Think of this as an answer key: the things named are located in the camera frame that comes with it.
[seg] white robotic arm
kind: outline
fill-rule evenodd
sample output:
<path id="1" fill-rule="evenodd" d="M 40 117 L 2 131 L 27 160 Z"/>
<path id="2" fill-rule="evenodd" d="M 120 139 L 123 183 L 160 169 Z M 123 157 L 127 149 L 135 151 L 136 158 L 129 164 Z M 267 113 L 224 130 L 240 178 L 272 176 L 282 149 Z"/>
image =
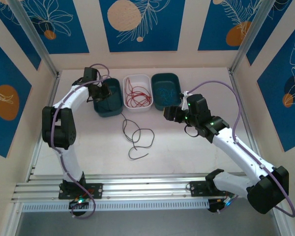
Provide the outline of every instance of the white robotic arm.
<path id="1" fill-rule="evenodd" d="M 73 113 L 79 106 L 88 101 L 91 96 L 93 99 L 103 99 L 110 95 L 110 91 L 105 86 L 98 87 L 89 83 L 92 87 L 82 87 L 81 84 L 85 80 L 78 80 L 74 83 L 69 93 L 59 103 L 53 107 L 45 107 L 43 109 L 43 140 L 48 142 L 51 147 L 51 138 L 53 138 L 55 146 L 61 151 L 63 166 L 70 175 L 81 185 L 85 185 L 85 178 L 82 169 L 79 166 L 77 156 L 74 151 L 74 141 L 76 138 L 76 130 L 73 120 Z M 61 112 L 57 118 L 61 119 L 61 126 L 55 127 L 55 135 L 51 137 L 52 118 L 55 109 L 61 106 Z M 266 162 L 257 154 L 255 154 L 248 146 L 246 146 L 238 137 L 234 142 L 232 137 L 232 129 L 220 117 L 211 116 L 207 107 L 205 98 L 200 94 L 184 93 L 182 107 L 167 107 L 164 109 L 164 117 L 167 120 L 178 123 L 186 123 L 193 126 L 198 134 L 206 138 L 223 150 L 234 162 L 246 173 L 247 177 L 233 176 L 223 170 L 215 170 L 206 177 L 206 188 L 214 194 L 215 191 L 227 191 L 241 197 L 247 198 L 249 203 L 260 213 L 267 213 L 284 199 L 282 192 L 278 186 L 271 180 L 268 173 L 264 170 L 272 170 L 272 174 L 279 180 L 280 184 L 288 193 L 289 174 L 283 168 L 275 168 L 272 164 Z M 238 143 L 253 154 L 260 163 L 251 158 Z M 60 185 L 61 190 L 69 192 L 69 195 L 79 193 L 75 183 L 68 177 L 63 169 L 63 184 Z"/>
<path id="2" fill-rule="evenodd" d="M 284 167 L 275 168 L 263 160 L 245 145 L 237 136 L 233 139 L 233 131 L 220 117 L 212 116 L 207 107 L 206 99 L 201 94 L 183 93 L 181 107 L 166 107 L 164 117 L 167 120 L 193 126 L 198 135 L 206 138 L 223 150 L 246 173 L 247 177 L 238 177 L 217 169 L 207 175 L 205 184 L 198 184 L 199 189 L 192 192 L 211 194 L 227 191 L 248 199 L 252 207 L 260 213 L 267 213 L 285 197 L 267 170 L 273 175 L 288 194 L 289 173 Z"/>

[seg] robotic arm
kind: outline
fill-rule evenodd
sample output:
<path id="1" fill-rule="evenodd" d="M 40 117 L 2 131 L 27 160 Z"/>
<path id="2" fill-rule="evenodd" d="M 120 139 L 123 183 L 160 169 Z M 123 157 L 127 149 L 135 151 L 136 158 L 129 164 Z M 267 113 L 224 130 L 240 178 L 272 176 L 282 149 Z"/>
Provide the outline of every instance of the robotic arm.
<path id="1" fill-rule="evenodd" d="M 92 184 L 92 186 L 86 184 L 84 173 L 78 164 L 74 151 L 76 128 L 73 113 L 83 102 L 89 102 L 90 97 L 95 101 L 101 101 L 111 95 L 106 84 L 98 83 L 95 85 L 92 83 L 96 81 L 97 74 L 96 69 L 86 67 L 83 77 L 73 83 L 71 90 L 64 99 L 52 107 L 45 107 L 42 111 L 43 140 L 48 143 L 49 147 L 52 147 L 51 140 L 53 138 L 55 147 L 62 153 L 62 158 L 60 158 L 59 153 L 56 152 L 60 162 L 63 161 L 61 162 L 63 181 L 60 184 L 60 193 L 63 194 L 59 195 L 60 199 L 74 199 L 76 196 L 84 194 L 83 190 L 69 178 L 67 173 L 70 173 L 71 177 L 85 189 L 95 189 L 95 184 Z M 59 109 L 59 112 L 56 121 L 61 120 L 61 125 L 53 124 L 57 109 Z M 285 199 L 282 191 L 285 191 L 288 195 L 288 171 L 282 166 L 275 168 L 272 164 L 263 160 L 237 136 L 236 141 L 234 141 L 232 129 L 221 117 L 211 115 L 206 99 L 201 94 L 191 95 L 185 92 L 182 107 L 166 107 L 164 117 L 166 120 L 186 123 L 188 126 L 195 127 L 200 136 L 222 149 L 247 175 L 247 177 L 238 177 L 217 169 L 206 176 L 205 184 L 200 187 L 203 188 L 200 189 L 201 191 L 209 192 L 210 196 L 218 196 L 218 192 L 227 191 L 247 198 L 251 206 L 262 214 L 267 213 Z M 53 125 L 55 125 L 55 131 L 52 137 Z M 275 183 L 273 176 L 278 180 L 283 190 Z"/>
<path id="2" fill-rule="evenodd" d="M 60 120 L 61 125 L 55 125 L 54 145 L 61 151 L 63 163 L 60 160 L 60 154 L 55 151 L 61 163 L 63 171 L 63 181 L 60 190 L 66 199 L 75 198 L 83 194 L 83 190 L 78 187 L 73 180 L 66 174 L 63 166 L 70 175 L 83 187 L 86 188 L 84 173 L 78 163 L 74 150 L 74 142 L 76 139 L 76 128 L 74 124 L 73 114 L 83 102 L 101 101 L 111 95 L 111 91 L 107 84 L 97 82 L 98 70 L 90 67 L 84 69 L 84 75 L 75 81 L 68 94 L 52 107 L 45 107 L 42 111 L 42 137 L 43 141 L 51 145 L 51 129 L 56 109 L 61 106 L 56 121 Z"/>
<path id="3" fill-rule="evenodd" d="M 204 191 L 209 191 L 211 194 L 219 190 L 234 193 L 248 199 L 251 206 L 262 214 L 266 214 L 285 199 L 282 191 L 264 168 L 272 171 L 287 194 L 289 190 L 288 171 L 282 166 L 275 168 L 263 160 L 237 136 L 235 142 L 232 138 L 232 129 L 221 117 L 211 115 L 207 101 L 201 94 L 187 95 L 185 92 L 182 107 L 165 108 L 164 117 L 166 120 L 195 127 L 200 136 L 222 149 L 247 175 L 247 177 L 238 177 L 217 169 L 206 177 L 206 184 L 202 187 Z M 238 142 L 261 164 L 252 159 L 238 145 Z"/>

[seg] dark floor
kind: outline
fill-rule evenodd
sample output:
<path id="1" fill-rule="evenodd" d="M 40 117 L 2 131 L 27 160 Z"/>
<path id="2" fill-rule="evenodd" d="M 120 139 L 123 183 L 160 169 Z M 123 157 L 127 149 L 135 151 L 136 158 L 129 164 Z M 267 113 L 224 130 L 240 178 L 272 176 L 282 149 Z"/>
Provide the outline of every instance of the dark floor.
<path id="1" fill-rule="evenodd" d="M 23 213 L 17 236 L 275 236 L 273 216 L 238 199 L 220 215 L 206 209 L 96 212 L 87 220 L 67 212 Z"/>

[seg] blue panel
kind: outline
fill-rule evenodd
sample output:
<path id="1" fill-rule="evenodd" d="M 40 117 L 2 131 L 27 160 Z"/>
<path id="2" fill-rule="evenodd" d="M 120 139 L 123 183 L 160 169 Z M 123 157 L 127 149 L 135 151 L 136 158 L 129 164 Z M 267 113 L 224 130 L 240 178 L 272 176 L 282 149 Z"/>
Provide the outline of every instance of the blue panel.
<path id="1" fill-rule="evenodd" d="M 88 53 L 73 0 L 23 0 L 20 2 L 50 54 Z M 10 8 L 0 2 L 0 18 L 37 69 L 38 54 Z"/>
<path id="2" fill-rule="evenodd" d="M 295 31 L 258 79 L 284 151 L 295 147 Z"/>
<path id="3" fill-rule="evenodd" d="M 24 0 L 22 4 L 50 54 L 89 53 L 73 0 Z"/>
<path id="4" fill-rule="evenodd" d="M 198 50 L 237 50 L 259 3 L 259 0 L 211 0 Z"/>
<path id="5" fill-rule="evenodd" d="M 9 152 L 30 89 L 30 83 L 0 48 L 0 155 L 3 157 Z"/>
<path id="6" fill-rule="evenodd" d="M 22 30 L 19 22 L 15 19 L 8 5 L 3 4 L 2 2 L 0 2 L 0 19 L 37 70 L 41 61 L 39 55 Z"/>
<path id="7" fill-rule="evenodd" d="M 100 0 L 110 52 L 177 51 L 185 0 Z"/>
<path id="8" fill-rule="evenodd" d="M 252 65 L 261 51 L 262 47 L 265 45 L 266 41 L 269 39 L 270 35 L 274 31 L 275 27 L 279 23 L 280 19 L 284 15 L 286 9 L 291 4 L 292 0 L 277 0 L 265 22 L 263 23 L 261 29 L 259 30 L 255 40 L 253 41 L 249 51 L 247 52 L 247 58 Z"/>

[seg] plastic container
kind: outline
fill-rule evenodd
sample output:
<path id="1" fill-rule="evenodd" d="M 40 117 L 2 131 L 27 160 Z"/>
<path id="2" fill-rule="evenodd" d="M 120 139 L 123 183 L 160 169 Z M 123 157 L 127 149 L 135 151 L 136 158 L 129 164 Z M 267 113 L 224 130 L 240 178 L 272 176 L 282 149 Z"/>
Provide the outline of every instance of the plastic container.
<path id="1" fill-rule="evenodd" d="M 130 92 L 126 86 L 127 78 L 129 78 L 132 87 L 136 87 L 136 86 L 143 87 L 143 88 L 135 88 L 134 91 L 144 92 L 145 94 L 147 93 L 147 91 L 149 92 L 149 94 L 151 95 L 151 103 L 149 105 L 144 106 L 144 107 L 129 107 L 127 105 L 127 101 L 126 101 L 127 96 L 128 96 L 127 93 Z M 149 109 L 151 109 L 152 104 L 153 104 L 153 94 L 152 94 L 152 88 L 151 88 L 151 82 L 150 82 L 149 76 L 147 76 L 147 75 L 129 75 L 123 79 L 122 85 L 123 85 L 123 102 L 124 102 L 125 107 L 130 112 L 146 112 Z M 144 100 L 145 98 L 138 97 L 137 99 L 140 102 L 140 101 Z"/>
<path id="2" fill-rule="evenodd" d="M 178 76 L 173 73 L 160 73 L 152 76 L 152 91 L 156 109 L 162 111 L 164 107 L 179 106 L 180 83 Z"/>
<path id="3" fill-rule="evenodd" d="M 110 78 L 106 79 L 104 83 L 108 84 L 112 95 L 103 101 L 93 102 L 94 110 L 100 117 L 117 116 L 122 112 L 123 106 L 119 80 Z"/>

